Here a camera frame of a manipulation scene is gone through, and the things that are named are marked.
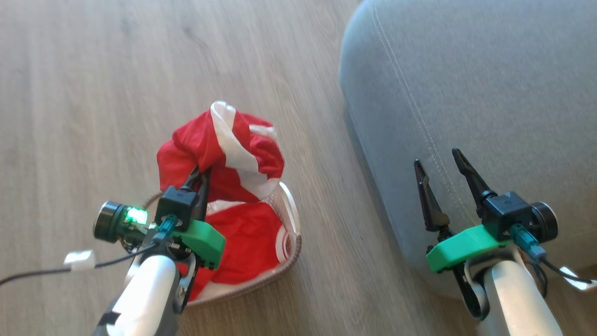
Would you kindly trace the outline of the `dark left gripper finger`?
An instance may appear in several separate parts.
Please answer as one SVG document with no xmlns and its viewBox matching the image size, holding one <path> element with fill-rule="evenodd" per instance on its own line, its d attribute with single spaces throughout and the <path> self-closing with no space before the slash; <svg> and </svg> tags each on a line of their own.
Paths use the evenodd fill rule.
<svg viewBox="0 0 597 336">
<path fill-rule="evenodd" d="M 209 168 L 204 173 L 199 174 L 196 179 L 195 186 L 198 187 L 197 202 L 194 207 L 194 218 L 199 221 L 205 221 L 207 215 L 207 207 L 209 203 L 209 189 L 211 181 L 211 169 Z"/>
<path fill-rule="evenodd" d="M 196 193 L 196 185 L 200 184 L 201 182 L 201 173 L 199 166 L 195 166 L 188 175 L 187 179 L 181 185 L 181 190 L 189 192 L 189 193 Z"/>
</svg>

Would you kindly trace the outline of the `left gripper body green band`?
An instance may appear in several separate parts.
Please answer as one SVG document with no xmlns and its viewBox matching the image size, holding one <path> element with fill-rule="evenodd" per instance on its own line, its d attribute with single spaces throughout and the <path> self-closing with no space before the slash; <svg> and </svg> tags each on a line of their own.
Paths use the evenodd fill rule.
<svg viewBox="0 0 597 336">
<path fill-rule="evenodd" d="M 120 243 L 128 253 L 164 254 L 175 261 L 196 257 L 199 268 L 218 269 L 226 238 L 194 218 L 197 198 L 197 192 L 169 187 L 139 208 L 105 202 L 93 226 L 94 237 Z"/>
</svg>

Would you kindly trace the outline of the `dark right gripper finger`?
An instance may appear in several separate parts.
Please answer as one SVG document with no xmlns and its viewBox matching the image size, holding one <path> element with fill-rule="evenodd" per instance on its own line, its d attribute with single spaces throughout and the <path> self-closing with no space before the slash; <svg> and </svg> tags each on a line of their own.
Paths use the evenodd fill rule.
<svg viewBox="0 0 597 336">
<path fill-rule="evenodd" d="M 488 187 L 487 183 L 478 174 L 460 149 L 455 147 L 452 149 L 451 153 L 459 172 L 465 177 L 469 185 L 469 189 L 476 204 L 476 214 L 478 217 L 483 218 L 484 215 L 486 215 L 484 201 L 497 196 L 497 193 Z"/>
<path fill-rule="evenodd" d="M 437 240 L 443 242 L 452 237 L 452 231 L 449 228 L 450 219 L 448 215 L 441 211 L 441 207 L 429 185 L 426 170 L 418 159 L 414 161 L 414 171 L 425 229 L 428 232 L 436 232 Z"/>
</svg>

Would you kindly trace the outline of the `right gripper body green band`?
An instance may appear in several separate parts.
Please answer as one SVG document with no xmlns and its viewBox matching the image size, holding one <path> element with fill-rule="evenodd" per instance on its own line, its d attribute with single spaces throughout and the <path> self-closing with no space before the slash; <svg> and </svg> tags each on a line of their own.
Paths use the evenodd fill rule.
<svg viewBox="0 0 597 336">
<path fill-rule="evenodd" d="M 543 202 L 528 204 L 515 193 L 484 201 L 482 224 L 452 233 L 452 237 L 429 246 L 426 261 L 434 273 L 452 270 L 485 253 L 514 245 L 539 264 L 547 259 L 542 243 L 558 236 L 558 219 Z"/>
</svg>

